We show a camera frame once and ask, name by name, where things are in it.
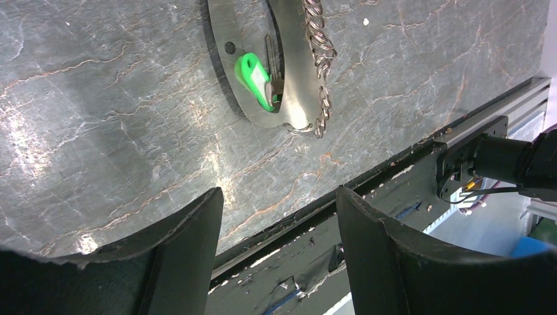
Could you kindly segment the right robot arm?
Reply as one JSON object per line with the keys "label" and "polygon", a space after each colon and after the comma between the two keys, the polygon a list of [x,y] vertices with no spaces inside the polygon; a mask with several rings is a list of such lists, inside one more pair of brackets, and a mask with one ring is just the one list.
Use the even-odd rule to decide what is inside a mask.
{"label": "right robot arm", "polygon": [[[542,201],[556,201],[556,129],[541,133],[534,141],[497,137],[482,133],[438,161],[439,199],[458,204],[487,194],[517,192]],[[470,195],[450,201],[449,181],[483,177],[514,184],[515,187],[473,190]]]}

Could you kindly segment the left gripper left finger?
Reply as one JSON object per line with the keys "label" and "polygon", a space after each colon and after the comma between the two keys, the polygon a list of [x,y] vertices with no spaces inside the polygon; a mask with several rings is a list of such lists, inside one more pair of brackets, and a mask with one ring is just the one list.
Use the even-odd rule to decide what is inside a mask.
{"label": "left gripper left finger", "polygon": [[203,314],[223,214],[211,188],[176,213],[95,249],[1,251],[2,314]]}

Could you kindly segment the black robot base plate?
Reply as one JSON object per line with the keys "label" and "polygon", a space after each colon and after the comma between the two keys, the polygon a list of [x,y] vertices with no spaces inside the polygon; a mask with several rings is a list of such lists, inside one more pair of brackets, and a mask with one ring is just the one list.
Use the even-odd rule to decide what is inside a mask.
{"label": "black robot base plate", "polygon": [[508,118],[468,119],[341,187],[326,218],[222,279],[207,314],[475,314],[502,309],[506,259],[430,234],[469,180],[478,142]]}

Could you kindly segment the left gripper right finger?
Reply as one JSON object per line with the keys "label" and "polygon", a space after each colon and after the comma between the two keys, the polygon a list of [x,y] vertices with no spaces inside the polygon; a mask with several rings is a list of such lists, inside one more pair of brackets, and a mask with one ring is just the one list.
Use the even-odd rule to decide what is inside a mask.
{"label": "left gripper right finger", "polygon": [[556,251],[500,257],[395,220],[353,190],[336,191],[356,314],[555,314]]}

